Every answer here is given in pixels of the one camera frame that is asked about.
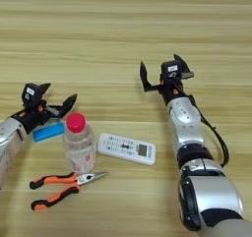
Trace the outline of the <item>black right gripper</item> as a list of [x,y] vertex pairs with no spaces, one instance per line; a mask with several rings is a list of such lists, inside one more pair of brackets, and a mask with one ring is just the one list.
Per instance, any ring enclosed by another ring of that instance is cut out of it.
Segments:
[[[174,59],[178,60],[182,65],[181,78],[183,80],[194,77],[194,73],[189,69],[186,62],[179,55],[174,54]],[[144,91],[157,90],[158,93],[162,96],[165,104],[169,104],[173,99],[179,97],[188,97],[188,94],[183,90],[183,85],[181,82],[160,82],[158,85],[151,85],[148,81],[147,69],[144,62],[141,62],[140,64],[140,77],[144,87]]]

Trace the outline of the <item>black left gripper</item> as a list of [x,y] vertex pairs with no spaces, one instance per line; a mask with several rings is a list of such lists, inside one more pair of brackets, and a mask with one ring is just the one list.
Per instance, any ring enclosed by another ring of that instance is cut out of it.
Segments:
[[[47,92],[51,83],[42,84],[39,86],[39,96],[43,97],[43,95]],[[33,131],[37,126],[44,125],[49,119],[56,118],[60,119],[63,118],[74,106],[77,94],[73,94],[66,98],[60,109],[58,106],[42,106],[41,104],[33,109],[33,110],[26,110],[23,109],[15,114],[12,115],[12,118],[19,121],[23,127],[25,128],[26,132],[29,134]]]

